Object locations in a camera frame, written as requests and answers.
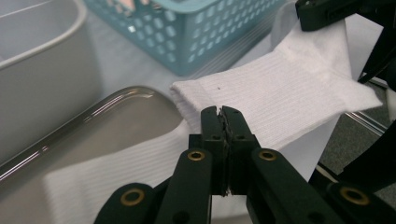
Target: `metal tray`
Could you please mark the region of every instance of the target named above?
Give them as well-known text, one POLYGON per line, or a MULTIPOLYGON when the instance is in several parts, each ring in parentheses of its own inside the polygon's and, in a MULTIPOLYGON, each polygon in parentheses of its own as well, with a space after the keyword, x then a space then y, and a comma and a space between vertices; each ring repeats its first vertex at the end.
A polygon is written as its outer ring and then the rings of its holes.
POLYGON ((154 90, 115 92, 0 167, 0 223, 50 223, 45 174, 163 135, 181 121, 154 90))

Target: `basket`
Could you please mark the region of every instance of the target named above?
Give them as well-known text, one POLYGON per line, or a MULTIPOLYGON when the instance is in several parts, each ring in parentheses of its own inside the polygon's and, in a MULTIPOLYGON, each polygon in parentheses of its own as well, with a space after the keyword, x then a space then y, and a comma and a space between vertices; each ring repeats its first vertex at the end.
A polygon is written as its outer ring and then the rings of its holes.
POLYGON ((85 2, 102 20, 151 57, 175 74, 186 76, 230 47, 260 22, 272 20, 284 0, 85 2))

